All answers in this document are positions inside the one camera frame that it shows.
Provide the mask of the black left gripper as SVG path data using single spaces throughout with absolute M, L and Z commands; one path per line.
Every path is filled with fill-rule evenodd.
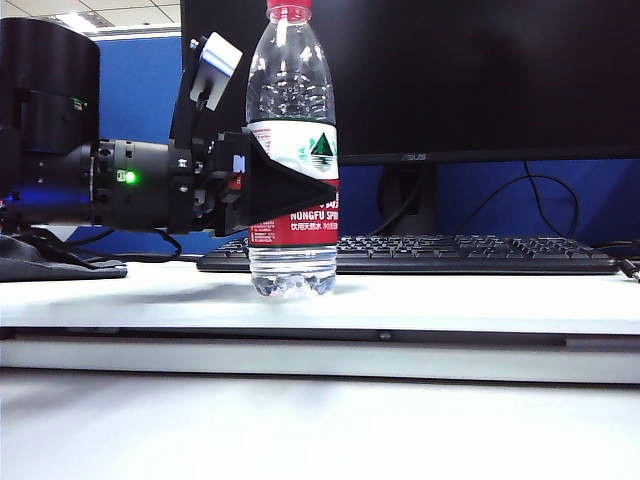
M 169 134 L 167 231 L 226 236 L 333 201 L 337 188 L 271 159 L 250 130 L 204 132 L 237 62 L 197 49 L 183 70 Z M 247 167 L 247 195 L 241 177 Z M 247 220 L 244 214 L 247 200 Z

